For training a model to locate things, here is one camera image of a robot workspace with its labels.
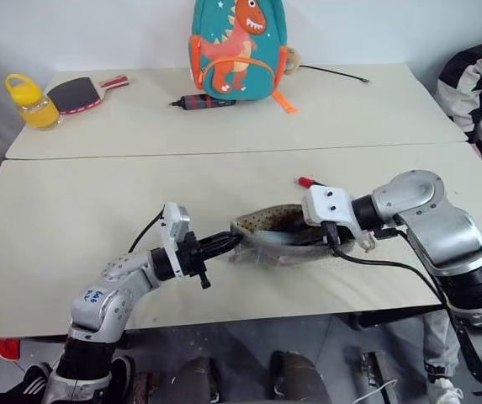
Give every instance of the teal backpack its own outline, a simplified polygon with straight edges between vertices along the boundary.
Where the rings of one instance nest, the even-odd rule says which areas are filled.
[[[282,0],[196,0],[189,51],[196,86],[221,99],[274,95],[287,60]]]

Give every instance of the bottle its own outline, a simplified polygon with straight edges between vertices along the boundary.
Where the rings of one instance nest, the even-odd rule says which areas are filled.
[[[40,87],[23,74],[9,74],[5,87],[11,95],[20,116],[36,129],[51,129],[60,121],[60,114],[50,97],[42,93]]]

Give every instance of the wall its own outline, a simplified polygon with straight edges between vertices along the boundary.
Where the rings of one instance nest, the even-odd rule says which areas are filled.
[[[0,0],[0,159],[19,117],[8,72],[187,66],[194,0]],[[309,63],[406,61],[430,90],[444,62],[482,42],[482,0],[285,0]]]

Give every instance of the bottle handle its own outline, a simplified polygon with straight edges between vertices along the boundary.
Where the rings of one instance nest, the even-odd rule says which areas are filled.
[[[7,76],[7,78],[5,78],[5,87],[7,88],[7,91],[9,91],[9,92],[11,92],[11,90],[13,89],[13,86],[11,85],[12,79],[21,80],[23,82],[33,84],[33,80],[31,80],[29,77],[27,77],[23,74],[19,74],[19,73],[9,74]]]

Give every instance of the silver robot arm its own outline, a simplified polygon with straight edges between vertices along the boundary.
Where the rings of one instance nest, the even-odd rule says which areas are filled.
[[[42,404],[102,402],[116,343],[138,300],[173,278],[199,276],[201,286],[210,287],[204,261],[230,251],[240,237],[225,231],[197,240],[188,230],[189,222],[183,207],[165,204],[160,223],[163,247],[111,261],[72,302],[64,353],[50,375]]]
[[[406,226],[408,243],[446,297],[467,365],[482,382],[482,234],[450,204],[436,174],[409,171],[358,199],[343,189],[312,186],[303,212],[308,224],[335,230],[327,232],[335,251],[338,227],[363,246],[369,231],[385,238]]]
[[[346,227],[357,241],[364,231],[406,226],[416,255],[444,291],[454,314],[482,327],[482,234],[472,218],[447,200],[434,173],[409,171],[352,199],[343,189],[312,186],[303,199],[309,224]]]

